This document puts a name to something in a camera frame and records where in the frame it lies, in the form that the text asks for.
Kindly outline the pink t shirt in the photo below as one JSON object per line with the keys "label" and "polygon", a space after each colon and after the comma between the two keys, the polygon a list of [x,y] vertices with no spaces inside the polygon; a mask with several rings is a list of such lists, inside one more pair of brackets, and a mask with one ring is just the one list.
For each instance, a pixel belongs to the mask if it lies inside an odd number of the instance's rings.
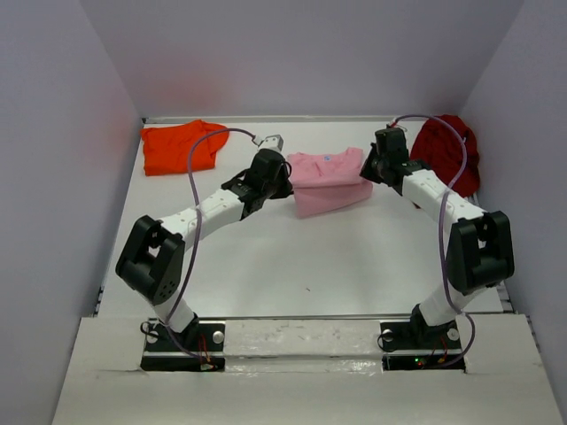
{"label": "pink t shirt", "polygon": [[363,150],[349,147],[338,154],[294,153],[291,185],[299,218],[328,213],[371,197],[373,184],[362,177]]}

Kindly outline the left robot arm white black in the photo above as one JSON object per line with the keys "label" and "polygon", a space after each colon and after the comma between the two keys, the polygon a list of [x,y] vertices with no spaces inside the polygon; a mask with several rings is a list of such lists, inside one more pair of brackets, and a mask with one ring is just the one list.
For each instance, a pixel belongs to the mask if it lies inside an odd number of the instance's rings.
{"label": "left robot arm white black", "polygon": [[281,151],[260,148],[248,168],[194,207],[158,220],[148,215],[136,220],[115,273],[151,306],[173,347],[187,352],[198,338],[198,316],[183,299],[189,282],[182,277],[185,253],[190,253],[191,273],[201,240],[291,193],[290,167]]}

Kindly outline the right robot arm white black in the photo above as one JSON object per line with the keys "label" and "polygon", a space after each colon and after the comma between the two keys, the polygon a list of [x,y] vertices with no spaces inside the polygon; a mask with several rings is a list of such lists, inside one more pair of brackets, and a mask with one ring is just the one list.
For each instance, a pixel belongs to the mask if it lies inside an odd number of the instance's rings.
{"label": "right robot arm white black", "polygon": [[375,138],[361,177],[387,185],[438,225],[442,283],[413,308],[409,321],[381,336],[388,352],[424,350],[446,334],[475,297],[514,274],[509,218],[472,204],[421,159],[410,159],[401,129],[378,130]]}

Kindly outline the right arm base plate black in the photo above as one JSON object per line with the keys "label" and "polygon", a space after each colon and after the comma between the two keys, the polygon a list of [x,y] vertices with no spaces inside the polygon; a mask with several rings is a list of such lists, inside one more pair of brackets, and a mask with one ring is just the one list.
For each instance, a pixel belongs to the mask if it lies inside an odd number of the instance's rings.
{"label": "right arm base plate black", "polygon": [[466,369],[455,321],[420,337],[411,333],[408,321],[387,321],[381,324],[377,346],[384,371]]}

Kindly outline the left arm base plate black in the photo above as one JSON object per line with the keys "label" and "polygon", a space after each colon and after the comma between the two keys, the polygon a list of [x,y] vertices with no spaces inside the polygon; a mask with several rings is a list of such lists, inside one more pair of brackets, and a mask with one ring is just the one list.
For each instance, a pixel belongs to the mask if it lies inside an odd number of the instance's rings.
{"label": "left arm base plate black", "polygon": [[221,372],[226,364],[225,328],[221,321],[202,321],[197,334],[181,348],[183,341],[173,341],[160,321],[143,321],[139,327],[144,335],[140,368],[146,372]]}

